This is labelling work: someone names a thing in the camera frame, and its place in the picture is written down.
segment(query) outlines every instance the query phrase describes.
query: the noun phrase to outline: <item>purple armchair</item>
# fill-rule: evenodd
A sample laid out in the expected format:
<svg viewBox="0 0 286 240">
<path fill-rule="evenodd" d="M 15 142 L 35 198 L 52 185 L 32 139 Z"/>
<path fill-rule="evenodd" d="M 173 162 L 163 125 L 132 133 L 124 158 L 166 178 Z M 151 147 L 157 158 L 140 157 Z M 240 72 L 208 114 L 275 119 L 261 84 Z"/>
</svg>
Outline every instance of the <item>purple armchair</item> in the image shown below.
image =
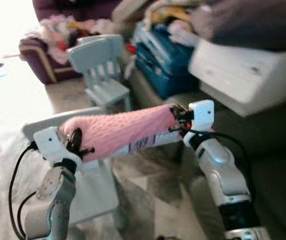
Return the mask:
<svg viewBox="0 0 286 240">
<path fill-rule="evenodd" d="M 33 0 L 38 20 L 51 15 L 74 16 L 75 20 L 109 19 L 121 0 Z M 45 85 L 61 80 L 80 77 L 70 63 L 61 65 L 47 54 L 47 45 L 35 38 L 22 39 L 19 43 L 20 55 L 32 68 L 38 79 Z"/>
</svg>

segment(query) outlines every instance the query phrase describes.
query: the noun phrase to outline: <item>armchair armrest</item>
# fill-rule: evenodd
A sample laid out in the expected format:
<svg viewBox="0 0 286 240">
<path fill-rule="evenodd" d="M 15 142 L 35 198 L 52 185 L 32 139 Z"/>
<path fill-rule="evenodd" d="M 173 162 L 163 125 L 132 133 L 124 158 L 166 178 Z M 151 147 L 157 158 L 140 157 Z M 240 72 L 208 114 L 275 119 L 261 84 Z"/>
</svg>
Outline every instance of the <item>armchair armrest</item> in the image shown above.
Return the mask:
<svg viewBox="0 0 286 240">
<path fill-rule="evenodd" d="M 19 43 L 21 56 L 28 62 L 35 75 L 45 85 L 57 82 L 49 62 L 47 49 L 47 45 L 36 38 L 22 39 Z"/>
</svg>

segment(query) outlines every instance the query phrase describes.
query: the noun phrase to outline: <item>floor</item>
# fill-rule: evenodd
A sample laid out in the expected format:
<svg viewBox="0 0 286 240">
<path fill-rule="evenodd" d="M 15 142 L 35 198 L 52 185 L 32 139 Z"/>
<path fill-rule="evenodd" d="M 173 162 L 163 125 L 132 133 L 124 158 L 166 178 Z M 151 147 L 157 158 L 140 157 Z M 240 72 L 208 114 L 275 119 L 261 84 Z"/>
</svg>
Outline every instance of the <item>floor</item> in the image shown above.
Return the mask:
<svg viewBox="0 0 286 240">
<path fill-rule="evenodd" d="M 6 194 L 15 158 L 26 144 L 20 133 L 25 122 L 89 107 L 81 79 L 44 87 L 26 62 L 18 58 L 5 62 L 6 76 L 0 78 L 0 239 L 15 239 L 10 227 Z M 159 147 L 114 158 L 111 162 L 121 206 L 128 227 L 119 232 L 110 214 L 84 222 L 79 227 L 86 239 L 152 240 L 176 236 L 182 240 L 206 239 L 195 217 L 190 199 L 179 182 L 178 165 L 168 161 L 166 149 Z M 14 188 L 14 209 L 23 193 L 37 187 L 46 168 L 37 153 L 29 156 Z"/>
</svg>

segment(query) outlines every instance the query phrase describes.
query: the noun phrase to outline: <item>light blue child chair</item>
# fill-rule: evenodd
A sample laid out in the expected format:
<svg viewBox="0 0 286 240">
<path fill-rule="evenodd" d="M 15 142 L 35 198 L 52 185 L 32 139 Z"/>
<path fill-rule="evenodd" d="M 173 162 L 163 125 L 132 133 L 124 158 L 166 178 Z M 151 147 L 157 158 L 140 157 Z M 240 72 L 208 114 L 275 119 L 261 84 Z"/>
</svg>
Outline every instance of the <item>light blue child chair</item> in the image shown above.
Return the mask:
<svg viewBox="0 0 286 240">
<path fill-rule="evenodd" d="M 81 38 L 79 45 L 67 50 L 75 71 L 84 75 L 88 97 L 106 109 L 124 100 L 125 111 L 131 111 L 129 89 L 120 83 L 117 58 L 124 48 L 123 37 L 118 34 Z"/>
</svg>

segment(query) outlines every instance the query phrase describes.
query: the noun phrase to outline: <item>chair leg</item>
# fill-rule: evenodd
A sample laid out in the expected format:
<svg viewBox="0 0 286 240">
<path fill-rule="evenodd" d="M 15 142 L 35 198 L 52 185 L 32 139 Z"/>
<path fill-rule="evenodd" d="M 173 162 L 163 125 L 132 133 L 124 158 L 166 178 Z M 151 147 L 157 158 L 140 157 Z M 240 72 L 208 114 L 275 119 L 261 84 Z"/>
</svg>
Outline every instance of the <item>chair leg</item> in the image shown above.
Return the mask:
<svg viewBox="0 0 286 240">
<path fill-rule="evenodd" d="M 126 112 L 132 111 L 132 104 L 129 95 L 125 97 L 124 103 L 125 103 L 125 111 Z"/>
</svg>

